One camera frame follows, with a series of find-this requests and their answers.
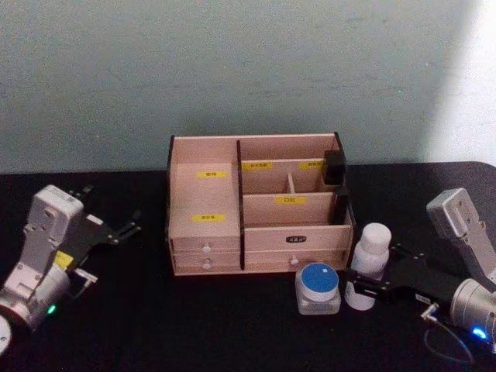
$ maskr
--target black table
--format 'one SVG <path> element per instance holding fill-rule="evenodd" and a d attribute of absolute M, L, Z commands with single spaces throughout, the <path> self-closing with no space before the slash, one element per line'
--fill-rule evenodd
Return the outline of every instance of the black table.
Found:
<path fill-rule="evenodd" d="M 98 283 L 12 350 L 5 370 L 462 370 L 423 346 L 421 303 L 356 312 L 343 301 L 338 315 L 301 316 L 294 274 L 173 278 L 164 246 L 165 179 L 164 171 L 0 176 L 2 282 L 18 260 L 31 197 L 46 184 L 95 185 L 87 211 L 113 227 L 143 211 L 143 234 L 96 250 L 84 268 Z M 432 265 L 460 276 L 460 258 L 437 238 L 425 206 L 443 189 L 465 187 L 496 243 L 495 180 L 496 168 L 481 163 L 350 167 L 359 227 L 382 222 L 395 242 L 431 253 Z M 475 369 L 494 370 L 496 357 L 465 339 Z M 441 332 L 432 333 L 432 343 L 463 356 Z"/>

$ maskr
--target wall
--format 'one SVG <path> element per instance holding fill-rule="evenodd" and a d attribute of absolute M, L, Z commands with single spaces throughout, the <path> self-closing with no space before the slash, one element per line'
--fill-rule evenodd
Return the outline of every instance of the wall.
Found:
<path fill-rule="evenodd" d="M 428 131 L 424 160 L 477 160 L 496 166 L 496 2 L 477 2 Z"/>
<path fill-rule="evenodd" d="M 170 134 L 451 159 L 426 138 L 474 3 L 2 0 L 0 171 L 162 168 Z"/>

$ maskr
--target blue lid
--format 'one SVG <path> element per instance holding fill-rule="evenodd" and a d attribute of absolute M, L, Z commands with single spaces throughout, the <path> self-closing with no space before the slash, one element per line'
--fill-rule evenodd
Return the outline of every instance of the blue lid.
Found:
<path fill-rule="evenodd" d="M 338 274 L 325 263 L 310 263 L 301 272 L 301 282 L 310 291 L 327 293 L 338 286 Z"/>

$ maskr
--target clear plastic jar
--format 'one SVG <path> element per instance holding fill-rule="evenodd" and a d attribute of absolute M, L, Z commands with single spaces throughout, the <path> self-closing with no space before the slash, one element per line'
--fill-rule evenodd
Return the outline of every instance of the clear plastic jar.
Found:
<path fill-rule="evenodd" d="M 294 283 L 300 314 L 330 315 L 339 311 L 339 277 L 329 265 L 310 263 L 296 273 Z"/>

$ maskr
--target organizer compartment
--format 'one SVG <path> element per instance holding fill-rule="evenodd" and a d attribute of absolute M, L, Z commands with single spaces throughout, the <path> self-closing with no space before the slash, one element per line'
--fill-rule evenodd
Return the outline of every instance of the organizer compartment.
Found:
<path fill-rule="evenodd" d="M 329 135 L 174 138 L 168 240 L 176 275 L 346 267 L 353 213 L 325 185 Z M 340 209 L 342 225 L 333 225 Z"/>

